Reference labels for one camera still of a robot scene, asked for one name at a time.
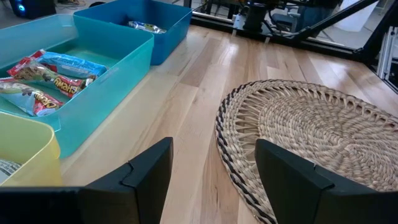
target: yellow plastic bin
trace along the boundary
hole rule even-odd
[[[47,124],[0,113],[0,159],[21,164],[5,186],[60,186],[60,147]]]

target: light wood surface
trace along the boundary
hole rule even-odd
[[[191,26],[72,156],[65,185],[86,185],[166,136],[174,163],[162,223],[257,223],[221,162],[214,120],[221,99],[248,81],[318,83],[398,114],[398,97],[365,65]]]

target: packaged snack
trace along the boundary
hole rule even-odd
[[[45,65],[53,72],[76,78],[83,79],[90,78],[92,76],[97,78],[107,70],[104,65],[99,65],[97,63],[89,62],[87,60],[69,55],[46,52],[43,49],[37,51],[30,57],[34,58],[42,65]]]
[[[0,159],[0,183],[3,183],[9,176],[21,167],[20,164]]]
[[[129,21],[127,23],[127,25],[129,27],[132,27],[132,28],[135,28],[135,29],[149,31],[149,32],[152,32],[154,34],[164,34],[164,33],[166,33],[165,29],[161,29],[161,28],[159,28],[159,27],[157,27],[155,25],[146,24],[146,23],[143,23],[143,22]]]
[[[24,83],[36,83],[60,90],[63,94],[74,97],[88,86],[95,77],[85,80],[72,80],[56,72],[51,71],[46,66],[36,62],[31,57],[23,58],[16,66],[7,71],[10,76]]]
[[[50,95],[13,78],[0,79],[0,96],[31,116],[48,115],[63,105]]]

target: blue plastic bin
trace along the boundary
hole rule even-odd
[[[150,0],[118,0],[75,12],[75,15],[119,25],[139,21],[167,29],[164,34],[154,34],[150,64],[160,65],[187,35],[192,10]]]
[[[22,57],[39,49],[103,64],[109,70],[76,97],[34,85],[64,101],[55,113],[30,117],[0,98],[0,111],[47,123],[55,130],[61,155],[69,156],[141,81],[150,67],[154,36],[104,22],[56,15],[0,30],[0,77]]]

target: wicker mat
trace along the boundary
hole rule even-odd
[[[221,103],[216,137],[233,184],[264,223],[276,219],[254,162],[258,138],[374,190],[398,190],[398,119],[325,86],[285,80],[241,85]]]

